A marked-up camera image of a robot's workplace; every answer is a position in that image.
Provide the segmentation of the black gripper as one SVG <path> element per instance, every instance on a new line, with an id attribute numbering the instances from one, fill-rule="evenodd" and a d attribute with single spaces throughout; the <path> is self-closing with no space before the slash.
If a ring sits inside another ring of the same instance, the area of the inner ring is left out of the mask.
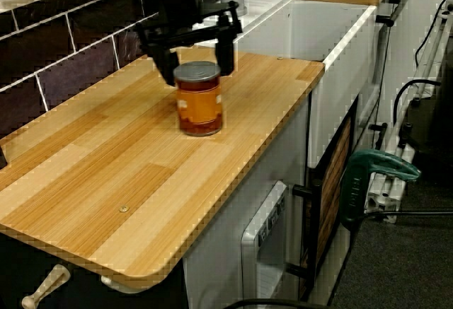
<path id="1" fill-rule="evenodd" d="M 155 21 L 137 26 L 141 47 L 151 52 L 157 69 L 168 85 L 174 85 L 174 69 L 179 66 L 175 47 L 189 47 L 216 40 L 215 55 L 221 76 L 234 70 L 233 41 L 242 32 L 236 12 L 239 3 L 228 0 L 205 3 L 202 0 L 154 0 L 159 14 Z"/>

